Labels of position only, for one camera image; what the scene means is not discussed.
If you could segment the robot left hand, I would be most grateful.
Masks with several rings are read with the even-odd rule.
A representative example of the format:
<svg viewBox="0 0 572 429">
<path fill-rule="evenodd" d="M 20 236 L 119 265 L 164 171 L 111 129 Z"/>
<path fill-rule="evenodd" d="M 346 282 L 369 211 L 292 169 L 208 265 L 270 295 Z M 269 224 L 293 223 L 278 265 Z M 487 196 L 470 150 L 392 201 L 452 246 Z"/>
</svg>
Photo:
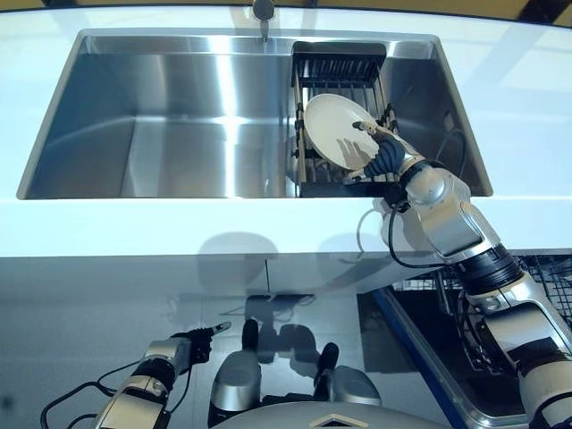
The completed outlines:
<svg viewBox="0 0 572 429">
<path fill-rule="evenodd" d="M 190 342 L 189 366 L 206 363 L 211 352 L 213 337 L 231 328 L 231 322 L 222 322 L 207 328 L 197 328 L 188 332 L 177 332 L 173 338 L 183 338 Z"/>
</svg>

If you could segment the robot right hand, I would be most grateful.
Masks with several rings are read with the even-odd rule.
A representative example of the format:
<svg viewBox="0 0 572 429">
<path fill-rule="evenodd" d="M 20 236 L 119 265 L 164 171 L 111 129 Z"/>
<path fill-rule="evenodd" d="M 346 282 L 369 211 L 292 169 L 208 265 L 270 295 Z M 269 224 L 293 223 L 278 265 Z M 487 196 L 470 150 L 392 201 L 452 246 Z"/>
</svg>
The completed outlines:
<svg viewBox="0 0 572 429">
<path fill-rule="evenodd" d="M 425 160 L 406 140 L 387 128 L 365 121 L 353 122 L 352 127 L 366 132 L 378 145 L 378 151 L 364 167 L 350 172 L 344 179 L 345 184 L 388 173 L 397 174 L 400 177 L 414 164 Z"/>
</svg>

